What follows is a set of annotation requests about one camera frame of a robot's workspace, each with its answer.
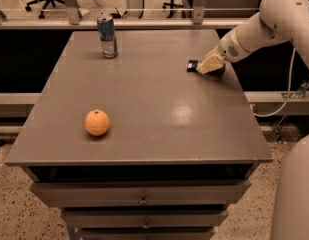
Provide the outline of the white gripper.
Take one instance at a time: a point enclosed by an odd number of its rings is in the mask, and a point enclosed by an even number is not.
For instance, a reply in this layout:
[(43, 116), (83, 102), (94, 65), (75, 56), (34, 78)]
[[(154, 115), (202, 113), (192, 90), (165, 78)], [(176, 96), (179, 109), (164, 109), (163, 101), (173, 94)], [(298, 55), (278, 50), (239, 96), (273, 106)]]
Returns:
[(207, 74), (221, 69), (225, 62), (236, 63), (249, 55), (250, 52), (239, 41), (238, 28), (234, 28), (221, 38), (217, 50), (212, 49), (204, 56), (197, 66), (197, 72)]

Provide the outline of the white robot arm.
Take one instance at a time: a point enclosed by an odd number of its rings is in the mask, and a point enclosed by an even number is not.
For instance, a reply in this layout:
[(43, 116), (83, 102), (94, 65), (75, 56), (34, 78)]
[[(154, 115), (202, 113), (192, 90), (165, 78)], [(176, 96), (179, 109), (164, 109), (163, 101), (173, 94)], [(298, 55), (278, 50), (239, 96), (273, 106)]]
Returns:
[[(227, 33), (197, 71), (218, 70), (286, 41), (309, 69), (309, 0), (261, 0), (259, 12)], [(294, 145), (283, 162), (270, 240), (309, 240), (309, 135)]]

